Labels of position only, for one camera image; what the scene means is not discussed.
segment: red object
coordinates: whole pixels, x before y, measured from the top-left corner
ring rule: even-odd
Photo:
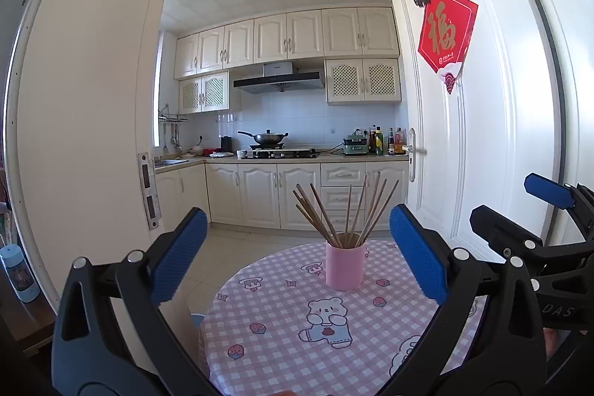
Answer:
[[[479,6],[469,0],[431,0],[425,6],[419,53],[451,93],[466,57]]]

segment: white door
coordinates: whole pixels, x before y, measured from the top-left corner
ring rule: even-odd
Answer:
[[[280,228],[287,230],[315,230],[305,220],[303,214],[295,206],[297,198],[293,190],[299,184],[306,193],[310,193],[310,183],[320,192],[320,164],[319,163],[287,163],[277,165],[278,173],[278,202],[280,203]]]
[[[373,220],[379,214],[379,210],[384,206],[384,202],[387,196],[390,194],[394,183],[398,180],[398,186],[392,195],[388,205],[385,207],[385,211],[377,221],[377,225],[374,230],[390,230],[390,211],[399,203],[404,203],[406,200],[406,186],[408,182],[408,162],[407,161],[370,161],[365,163],[365,170],[367,171],[367,188],[365,189],[365,209],[366,213],[371,213],[369,205],[371,204],[371,195],[373,191],[373,181],[375,180],[376,174],[379,171],[379,185],[378,193],[381,189],[384,180],[385,183],[384,192],[382,193],[379,205]]]
[[[244,225],[280,229],[276,165],[240,164],[239,188]]]
[[[209,73],[223,68],[225,27],[215,27],[198,35],[198,66],[196,73]]]
[[[202,111],[202,78],[186,79],[179,82],[179,114]]]
[[[325,56],[363,54],[357,8],[322,9]]]
[[[242,225],[239,173],[234,163],[206,164],[210,218],[222,224]]]
[[[417,53],[423,9],[413,0],[392,1],[416,135],[409,209],[451,246],[464,245],[482,258],[495,254],[470,228],[470,213],[481,204],[546,233],[548,208],[523,187],[531,172],[556,179],[560,143],[555,75],[533,0],[471,0],[478,14],[451,95]]]
[[[187,212],[182,210],[182,191],[179,170],[166,171],[155,175],[157,194],[161,207],[159,224],[164,232],[171,232],[183,220]]]
[[[229,108],[229,72],[202,77],[202,111]]]
[[[363,54],[398,57],[398,39],[391,7],[358,7]]]
[[[198,66],[198,34],[178,39],[175,48],[174,78],[182,79],[196,74]]]
[[[254,20],[236,22],[225,26],[223,66],[251,65],[254,62]]]
[[[195,206],[206,213],[210,222],[209,194],[206,188],[206,166],[195,165],[194,167],[181,168],[179,171],[179,184],[182,189],[182,215]]]
[[[366,101],[400,101],[397,59],[363,59]]]
[[[364,101],[364,82],[361,59],[326,61],[326,94],[329,103]]]
[[[324,55],[322,12],[320,10],[287,14],[287,49],[289,59]]]
[[[287,14],[254,21],[254,63],[287,59]]]

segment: bottle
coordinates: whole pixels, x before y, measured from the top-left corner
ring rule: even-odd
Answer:
[[[390,133],[388,134],[388,155],[396,155],[396,150],[394,148],[394,129],[390,128]]]
[[[381,128],[378,126],[375,130],[375,154],[384,154],[384,135],[381,134]]]
[[[369,153],[375,153],[375,125],[369,130]]]
[[[394,148],[395,148],[396,154],[402,155],[405,152],[402,149],[404,144],[405,144],[405,135],[404,135],[404,133],[402,133],[402,129],[400,127],[398,127],[396,136],[394,136]]]

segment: floor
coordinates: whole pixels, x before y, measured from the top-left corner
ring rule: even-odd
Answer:
[[[209,229],[181,284],[190,312],[206,314],[219,288],[243,267],[290,247],[322,241],[314,232],[290,237]]]

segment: pink checkered tablecloth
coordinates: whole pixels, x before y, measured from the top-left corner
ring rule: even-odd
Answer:
[[[265,257],[221,288],[200,325],[210,380],[232,396],[373,395],[402,363],[437,309],[394,242],[366,244],[355,291],[324,282],[323,243]],[[459,366],[484,298],[475,300],[445,370]]]

